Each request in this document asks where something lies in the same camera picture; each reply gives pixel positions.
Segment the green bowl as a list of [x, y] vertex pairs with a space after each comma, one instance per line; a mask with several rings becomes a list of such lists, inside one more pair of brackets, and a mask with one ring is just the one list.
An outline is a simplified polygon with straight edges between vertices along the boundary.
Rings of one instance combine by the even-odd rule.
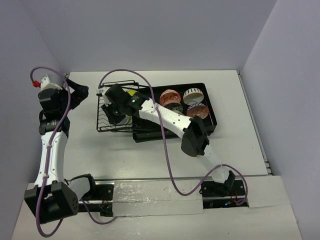
[[134, 96], [137, 93], [137, 91], [133, 89], [129, 89], [126, 92], [130, 97]]

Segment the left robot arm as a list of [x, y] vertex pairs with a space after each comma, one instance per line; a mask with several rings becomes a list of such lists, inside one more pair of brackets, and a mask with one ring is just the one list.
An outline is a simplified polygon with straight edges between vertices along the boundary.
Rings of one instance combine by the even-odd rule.
[[47, 224], [78, 214], [82, 197], [90, 200], [98, 187], [90, 174], [76, 176], [68, 184], [64, 179], [64, 155], [69, 139], [70, 120], [66, 110], [73, 110], [89, 95], [89, 88], [66, 80], [68, 88], [58, 85], [48, 76], [36, 82], [42, 111], [39, 113], [39, 133], [42, 153], [37, 178], [24, 200], [39, 224]]

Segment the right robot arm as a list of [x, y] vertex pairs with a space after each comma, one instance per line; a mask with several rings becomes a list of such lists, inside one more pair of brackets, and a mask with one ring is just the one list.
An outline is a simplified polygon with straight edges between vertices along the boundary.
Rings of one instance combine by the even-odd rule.
[[101, 108], [110, 124], [118, 124], [125, 116], [151, 121], [169, 130], [181, 139], [181, 150], [188, 156], [201, 160], [209, 170], [213, 186], [206, 189], [219, 197], [229, 195], [235, 189], [235, 174], [223, 166], [216, 155], [199, 116], [188, 117], [169, 110], [140, 92], [130, 95], [119, 84], [102, 87], [97, 91], [103, 98]]

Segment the white square bowl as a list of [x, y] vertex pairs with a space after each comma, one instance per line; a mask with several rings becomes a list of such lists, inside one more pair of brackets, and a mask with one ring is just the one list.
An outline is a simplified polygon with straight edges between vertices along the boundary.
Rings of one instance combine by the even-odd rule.
[[132, 122], [132, 117], [129, 115], [126, 115], [124, 119], [120, 122], [121, 125], [128, 125]]

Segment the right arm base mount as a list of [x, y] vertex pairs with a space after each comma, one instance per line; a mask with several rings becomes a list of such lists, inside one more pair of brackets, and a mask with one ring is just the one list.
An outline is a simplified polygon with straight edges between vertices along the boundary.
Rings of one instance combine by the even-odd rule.
[[225, 188], [222, 183], [217, 183], [213, 180], [204, 181], [201, 184], [199, 193], [202, 195], [202, 205], [204, 209], [249, 206], [247, 202], [237, 205], [237, 202], [245, 196], [245, 186], [240, 179], [236, 179], [230, 189]]

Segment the orange blue geometric bowl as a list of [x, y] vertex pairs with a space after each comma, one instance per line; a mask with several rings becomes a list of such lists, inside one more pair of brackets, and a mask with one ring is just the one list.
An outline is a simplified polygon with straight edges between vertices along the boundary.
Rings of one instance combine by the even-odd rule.
[[188, 117], [194, 118], [195, 116], [198, 116], [201, 119], [205, 119], [209, 113], [209, 108], [201, 102], [191, 104], [186, 111]]

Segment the orange floral bowl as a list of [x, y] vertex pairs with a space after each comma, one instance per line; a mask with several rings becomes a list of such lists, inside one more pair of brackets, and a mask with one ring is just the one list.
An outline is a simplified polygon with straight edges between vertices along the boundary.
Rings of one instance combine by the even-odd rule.
[[180, 103], [180, 102], [181, 102], [180, 94], [177, 91], [173, 90], [173, 89], [165, 90], [160, 95], [160, 98], [159, 98], [159, 103], [162, 106], [166, 106], [166, 105], [171, 104], [171, 103]]

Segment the white bowl pink rim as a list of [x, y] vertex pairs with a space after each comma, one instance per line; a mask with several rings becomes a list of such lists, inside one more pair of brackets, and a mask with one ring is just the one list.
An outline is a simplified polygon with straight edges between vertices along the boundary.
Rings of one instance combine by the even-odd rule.
[[199, 88], [189, 88], [187, 89], [182, 96], [183, 102], [186, 105], [192, 105], [194, 103], [200, 103], [204, 99], [204, 94]]

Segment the black leaf pattern bowl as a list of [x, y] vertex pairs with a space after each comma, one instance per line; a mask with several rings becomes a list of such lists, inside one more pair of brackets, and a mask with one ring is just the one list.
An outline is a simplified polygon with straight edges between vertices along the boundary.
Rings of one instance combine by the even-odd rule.
[[165, 106], [165, 108], [181, 115], [183, 114], [183, 110], [184, 110], [183, 105], [179, 102], [169, 103]]

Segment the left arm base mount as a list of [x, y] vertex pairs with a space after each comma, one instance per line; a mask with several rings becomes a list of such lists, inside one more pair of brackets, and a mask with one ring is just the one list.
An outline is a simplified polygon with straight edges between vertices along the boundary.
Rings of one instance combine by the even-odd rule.
[[113, 183], [97, 184], [95, 190], [86, 193], [82, 200], [91, 213], [99, 213], [101, 217], [113, 217], [113, 193]]

